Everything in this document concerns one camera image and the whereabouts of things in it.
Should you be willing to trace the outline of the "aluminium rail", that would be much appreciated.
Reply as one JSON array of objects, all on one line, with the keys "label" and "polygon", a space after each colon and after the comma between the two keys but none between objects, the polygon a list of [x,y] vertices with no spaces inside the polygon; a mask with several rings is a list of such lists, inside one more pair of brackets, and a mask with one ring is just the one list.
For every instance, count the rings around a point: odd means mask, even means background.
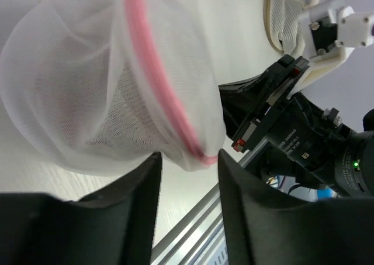
[{"label": "aluminium rail", "polygon": [[150,263],[228,264],[218,185],[154,246]]}]

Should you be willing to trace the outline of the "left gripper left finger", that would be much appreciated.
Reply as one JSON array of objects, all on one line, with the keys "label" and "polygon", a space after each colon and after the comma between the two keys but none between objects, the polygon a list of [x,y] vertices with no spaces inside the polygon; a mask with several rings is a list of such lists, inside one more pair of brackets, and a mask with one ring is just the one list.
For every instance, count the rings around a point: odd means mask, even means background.
[{"label": "left gripper left finger", "polygon": [[78,201],[1,195],[2,264],[149,264],[162,173],[152,154]]}]

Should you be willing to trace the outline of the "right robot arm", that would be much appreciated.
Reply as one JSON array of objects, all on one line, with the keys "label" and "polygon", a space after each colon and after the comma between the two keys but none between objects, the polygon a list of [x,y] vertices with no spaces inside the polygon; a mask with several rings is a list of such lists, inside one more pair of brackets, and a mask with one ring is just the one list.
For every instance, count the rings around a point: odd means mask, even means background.
[{"label": "right robot arm", "polygon": [[264,181],[282,175],[309,189],[371,197],[373,122],[356,133],[338,110],[293,92],[309,68],[305,58],[287,55],[255,78],[219,87],[232,147],[248,154],[245,169]]}]

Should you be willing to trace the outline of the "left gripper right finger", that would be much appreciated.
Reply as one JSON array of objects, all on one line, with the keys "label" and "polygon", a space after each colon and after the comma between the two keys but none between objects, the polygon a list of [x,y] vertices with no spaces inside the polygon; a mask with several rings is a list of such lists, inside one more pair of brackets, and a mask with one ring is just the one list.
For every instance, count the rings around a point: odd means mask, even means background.
[{"label": "left gripper right finger", "polygon": [[372,264],[373,199],[304,201],[272,188],[219,151],[230,264]]}]

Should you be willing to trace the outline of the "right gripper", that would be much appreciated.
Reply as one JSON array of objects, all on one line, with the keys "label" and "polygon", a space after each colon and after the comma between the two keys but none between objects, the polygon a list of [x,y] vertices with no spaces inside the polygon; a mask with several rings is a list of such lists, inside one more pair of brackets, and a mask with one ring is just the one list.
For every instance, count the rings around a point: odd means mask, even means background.
[{"label": "right gripper", "polygon": [[289,96],[309,61],[285,55],[262,74],[219,85],[226,134],[238,152],[262,140],[327,186],[335,186],[338,111],[322,110],[301,92]]}]

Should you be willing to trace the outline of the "cream round laundry bag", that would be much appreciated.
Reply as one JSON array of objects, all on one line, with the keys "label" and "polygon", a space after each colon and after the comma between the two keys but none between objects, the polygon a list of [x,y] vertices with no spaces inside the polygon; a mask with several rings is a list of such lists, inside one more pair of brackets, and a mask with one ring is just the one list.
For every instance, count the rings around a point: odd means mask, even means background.
[{"label": "cream round laundry bag", "polygon": [[265,0],[264,25],[274,50],[297,58],[303,54],[305,42],[299,30],[298,17],[320,0]]}]

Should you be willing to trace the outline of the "pink trimmed mesh laundry bag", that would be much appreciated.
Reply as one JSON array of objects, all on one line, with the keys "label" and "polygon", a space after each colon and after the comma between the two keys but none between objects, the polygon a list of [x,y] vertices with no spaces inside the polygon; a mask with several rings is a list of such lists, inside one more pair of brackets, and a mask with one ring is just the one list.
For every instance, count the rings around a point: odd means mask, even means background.
[{"label": "pink trimmed mesh laundry bag", "polygon": [[182,0],[43,0],[1,51],[1,100],[33,147],[79,173],[132,170],[155,152],[200,170],[226,137]]}]

